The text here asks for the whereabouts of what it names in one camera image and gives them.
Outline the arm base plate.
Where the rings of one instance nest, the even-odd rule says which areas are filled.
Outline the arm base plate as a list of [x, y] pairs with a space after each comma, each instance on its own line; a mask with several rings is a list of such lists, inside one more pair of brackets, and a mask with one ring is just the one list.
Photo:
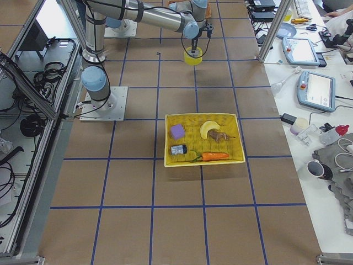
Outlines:
[[131, 20], [113, 20], [106, 22], [105, 38], [134, 38], [137, 33], [137, 23]]
[[85, 104], [82, 108], [82, 115], [79, 119], [86, 122], [99, 121], [123, 121], [125, 116], [128, 87], [112, 86], [111, 95], [103, 107], [93, 101], [93, 104]]

